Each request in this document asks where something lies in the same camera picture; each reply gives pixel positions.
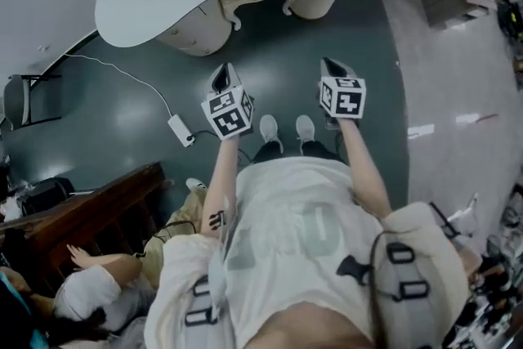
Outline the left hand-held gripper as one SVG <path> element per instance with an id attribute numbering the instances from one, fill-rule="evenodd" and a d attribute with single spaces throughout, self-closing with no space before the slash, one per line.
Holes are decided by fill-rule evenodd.
<path id="1" fill-rule="evenodd" d="M 230 62 L 214 70 L 206 88 L 201 106 L 207 121 L 222 141 L 252 128 L 253 101 Z"/>

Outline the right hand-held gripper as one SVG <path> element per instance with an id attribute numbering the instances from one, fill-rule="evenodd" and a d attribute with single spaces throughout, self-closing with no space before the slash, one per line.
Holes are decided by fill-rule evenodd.
<path id="1" fill-rule="evenodd" d="M 339 119 L 358 122 L 363 118 L 366 82 L 339 60 L 320 60 L 319 103 L 329 130 L 339 130 Z"/>

